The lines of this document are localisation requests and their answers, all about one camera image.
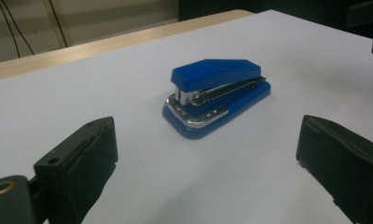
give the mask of black wire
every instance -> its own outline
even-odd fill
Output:
[[[14,36],[14,34],[13,34],[13,32],[12,32],[12,28],[11,28],[11,26],[9,25],[8,18],[7,18],[7,16],[6,16],[6,13],[4,12],[3,7],[1,6],[1,4],[0,4],[0,9],[1,9],[1,11],[3,12],[4,18],[6,19],[8,29],[9,29],[9,31],[11,32],[12,39],[14,40],[14,44],[15,44],[16,51],[18,52],[18,57],[20,58],[20,57],[21,57],[21,54],[19,53],[18,44],[16,43],[16,39],[15,39],[15,36]]]
[[[35,53],[33,52],[32,47],[30,47],[29,42],[27,42],[26,38],[24,38],[24,35],[21,33],[21,30],[19,29],[18,24],[16,24],[16,22],[15,22],[13,16],[12,16],[11,11],[9,11],[9,8],[8,8],[7,4],[4,2],[4,0],[0,0],[0,1],[1,1],[1,2],[4,4],[4,6],[6,7],[6,10],[8,11],[8,14],[9,14],[9,16],[11,17],[11,19],[12,19],[12,21],[13,21],[13,23],[14,23],[16,29],[18,30],[19,34],[21,35],[21,38],[23,38],[24,43],[26,43],[27,47],[29,47],[29,50],[30,50],[30,51],[32,52],[32,54],[34,55]]]
[[[58,14],[56,13],[55,7],[53,6],[51,0],[49,0],[49,4],[50,4],[50,9],[52,9],[53,16],[55,17],[56,24],[58,24],[59,31],[61,32],[62,40],[63,40],[63,42],[64,42],[64,45],[68,48],[69,45],[67,44],[67,40],[65,39],[65,35],[64,35],[64,32],[63,32],[63,29],[62,29],[61,23],[60,23],[59,18],[58,18]]]

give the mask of blue stapler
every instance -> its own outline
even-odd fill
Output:
[[[269,95],[270,84],[247,60],[203,60],[173,69],[175,93],[163,117],[184,137],[202,138]]]

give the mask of wooden table edge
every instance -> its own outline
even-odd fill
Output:
[[[0,79],[14,77],[61,63],[69,63],[115,49],[156,40],[165,36],[182,34],[218,23],[233,21],[253,15],[244,10],[232,10],[190,21],[180,21],[152,29],[97,40],[67,49],[58,49],[0,63]]]

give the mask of stapler top cover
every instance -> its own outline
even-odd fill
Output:
[[[173,69],[171,82],[191,92],[260,76],[260,66],[248,60],[206,59]]]

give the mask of white table surface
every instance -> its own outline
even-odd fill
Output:
[[[275,11],[0,80],[0,177],[113,116],[119,162],[84,223],[351,223],[295,159],[303,115],[373,141],[372,40]],[[172,69],[261,65],[271,95],[201,140],[162,117]]]

